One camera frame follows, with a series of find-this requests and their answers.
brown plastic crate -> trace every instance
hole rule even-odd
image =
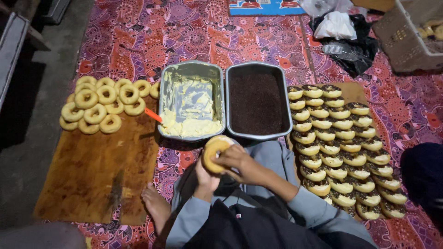
[[[396,0],[394,8],[374,24],[373,30],[394,71],[411,72],[443,67],[443,43],[433,43],[434,53],[430,52],[414,25],[421,25],[433,18],[443,18],[442,0],[415,0],[406,10]]]

wooden cutting board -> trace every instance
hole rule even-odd
[[[360,102],[367,106],[369,106],[368,101],[366,100],[365,91],[363,90],[363,87],[356,83],[356,82],[337,82],[337,83],[330,83],[331,85],[338,86],[342,89],[342,97],[345,99],[345,104],[351,103],[351,102]],[[315,84],[315,86],[323,86],[325,84]],[[372,126],[375,128],[377,136],[379,135],[377,131],[377,126],[375,124],[375,121],[372,121]],[[301,184],[300,179],[303,179],[303,176],[300,173],[299,165],[301,163],[298,160],[299,152],[294,148],[293,144],[295,143],[295,140],[291,137],[291,133],[286,135],[286,143],[288,144],[289,150],[293,151],[295,153],[295,161],[294,161],[294,168],[295,168],[295,179],[297,180],[298,184]],[[355,219],[358,221],[361,221],[361,218],[358,216],[358,214],[355,215]]]
[[[146,107],[157,110],[156,99],[144,100]],[[62,132],[34,209],[36,217],[110,223],[121,203],[122,225],[144,224],[146,210],[140,194],[152,181],[159,134],[155,120],[144,113],[119,116],[122,125],[114,134]]]

patterned cloth mat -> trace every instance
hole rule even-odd
[[[300,0],[228,0],[230,16],[283,16],[306,13]]]
[[[359,82],[385,149],[399,166],[405,148],[443,141],[443,75],[399,77],[380,53],[373,67],[352,79],[320,51],[308,16],[228,17],[223,0],[96,0],[80,52],[77,77],[92,75],[158,81],[170,64],[196,59],[227,68],[249,60],[285,69],[289,85]],[[154,183],[168,201],[173,184],[201,148],[163,140]],[[363,222],[380,248],[443,248],[443,239],[420,207],[406,203],[403,219]],[[142,226],[73,223],[93,248],[151,248],[152,220]]]

